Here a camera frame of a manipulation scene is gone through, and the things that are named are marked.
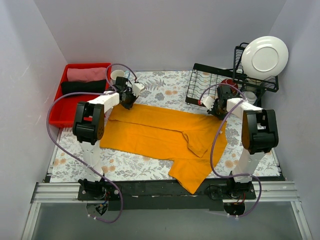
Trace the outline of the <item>light blue mug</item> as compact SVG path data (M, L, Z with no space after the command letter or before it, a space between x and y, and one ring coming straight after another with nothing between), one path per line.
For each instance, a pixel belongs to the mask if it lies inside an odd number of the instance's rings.
M130 78L131 73L129 71L123 71L123 70L114 70L110 74L110 78L112 81L112 84L116 84L117 77L123 77L123 78Z

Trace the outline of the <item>red floral bowl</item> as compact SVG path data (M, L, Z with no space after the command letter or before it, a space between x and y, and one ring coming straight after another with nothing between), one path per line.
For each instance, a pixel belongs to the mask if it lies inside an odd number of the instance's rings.
M224 80L222 80L222 82L220 83L220 85L223 85L223 84L228 84L230 85L230 89L232 91L236 91L236 89L238 89L238 84L235 83L231 78L226 78Z

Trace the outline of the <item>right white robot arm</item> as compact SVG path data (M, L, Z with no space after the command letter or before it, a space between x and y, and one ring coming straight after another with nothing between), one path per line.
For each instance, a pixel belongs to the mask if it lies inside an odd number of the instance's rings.
M261 159L279 143L278 127L275 111L254 106L241 91L233 94L237 88L227 84L215 85L217 98L201 95L198 103L207 108L207 112L226 122L233 114L242 122L241 143L243 150L237 166L228 176L225 183L211 185L206 191L214 200L223 196L232 199L244 198L254 190L252 180Z

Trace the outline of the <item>orange t shirt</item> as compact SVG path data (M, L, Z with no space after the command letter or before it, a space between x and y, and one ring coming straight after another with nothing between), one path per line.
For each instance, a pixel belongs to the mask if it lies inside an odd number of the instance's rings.
M169 176L194 194L225 151L226 126L212 115L117 105L106 122L100 147L170 160Z

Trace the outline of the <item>pink rolled t shirt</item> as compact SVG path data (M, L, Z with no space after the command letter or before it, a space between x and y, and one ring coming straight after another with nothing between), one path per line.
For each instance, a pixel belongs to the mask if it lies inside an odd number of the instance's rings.
M105 67L95 68L69 68L67 70L67 79L69 82L93 82L100 81L106 78Z

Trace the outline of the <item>floral table mat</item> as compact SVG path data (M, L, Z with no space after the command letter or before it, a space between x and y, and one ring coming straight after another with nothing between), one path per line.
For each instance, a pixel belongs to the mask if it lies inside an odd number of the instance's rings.
M194 87L189 86L192 72L183 71L140 71L136 75L145 90L137 99L138 104L168 108L183 112L205 114L203 107L187 104L186 97L198 98ZM243 146L241 143L242 123L231 115L228 118L225 136L227 145L217 166L220 175L228 175L238 164ZM173 162L158 160L142 155L112 149L102 149L102 170L112 181L169 180ZM71 183L82 179L86 173L84 165L57 149L52 156L48 175L50 183Z

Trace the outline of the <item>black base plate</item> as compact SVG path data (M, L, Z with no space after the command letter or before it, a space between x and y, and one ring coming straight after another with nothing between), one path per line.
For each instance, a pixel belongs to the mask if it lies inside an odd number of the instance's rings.
M223 211L224 200L243 203L257 197L252 183L244 187L232 185L229 179L205 179L194 194L184 189L177 180L140 180L90 182L79 180L77 199L98 202L109 211L124 210L182 210L208 209Z

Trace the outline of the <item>red plastic bin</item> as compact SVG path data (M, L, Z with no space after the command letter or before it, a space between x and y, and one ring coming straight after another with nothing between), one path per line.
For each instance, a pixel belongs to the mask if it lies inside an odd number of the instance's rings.
M69 69L92 69L92 68L107 68L111 63L101 62L101 63L70 63L65 66L64 72L62 74L55 100L63 96L61 83L68 82L67 72ZM76 114L76 108L78 102L87 102L93 100L97 95L72 95L67 96L57 102L49 115L49 124L57 128L71 128L74 123L74 118Z

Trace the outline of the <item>white plate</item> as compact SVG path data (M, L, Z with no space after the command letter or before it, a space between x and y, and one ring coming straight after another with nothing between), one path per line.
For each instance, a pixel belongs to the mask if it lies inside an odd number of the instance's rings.
M274 36L262 36L250 42L241 56L244 73L254 79L275 77L286 67L289 59L287 45Z

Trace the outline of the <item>black rolled t shirt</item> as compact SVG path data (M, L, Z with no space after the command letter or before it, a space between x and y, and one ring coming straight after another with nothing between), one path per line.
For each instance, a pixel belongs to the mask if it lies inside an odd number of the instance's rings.
M103 93L106 89L107 80L96 80L96 81L64 81L60 84L61 92L63 95L70 93Z

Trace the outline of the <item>white blue floral bowl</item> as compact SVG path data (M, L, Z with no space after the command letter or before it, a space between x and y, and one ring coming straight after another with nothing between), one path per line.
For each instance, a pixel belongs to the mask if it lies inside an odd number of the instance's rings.
M257 101L257 96L255 95L254 92L251 91L244 91L243 95L246 98L245 104L248 105L253 105L253 106L257 106L256 101Z

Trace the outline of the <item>aluminium rail frame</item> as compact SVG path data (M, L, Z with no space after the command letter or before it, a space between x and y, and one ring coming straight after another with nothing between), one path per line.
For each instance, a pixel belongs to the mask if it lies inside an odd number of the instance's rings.
M302 204L293 181L263 181L260 202L290 202L294 211L302 239L311 240L307 220L302 210ZM79 183L37 183L35 185L31 207L22 234L23 240L33 236L36 221L42 203L77 203L76 197L80 189Z

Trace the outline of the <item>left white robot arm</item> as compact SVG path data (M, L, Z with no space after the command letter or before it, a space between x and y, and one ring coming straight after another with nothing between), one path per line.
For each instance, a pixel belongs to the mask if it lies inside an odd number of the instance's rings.
M117 77L109 90L92 100L80 101L76 106L72 133L80 144L83 162L87 168L84 179L78 182L84 192L95 200L105 198L108 193L100 158L105 113L117 105L131 109L144 88L138 81L131 83L125 77Z

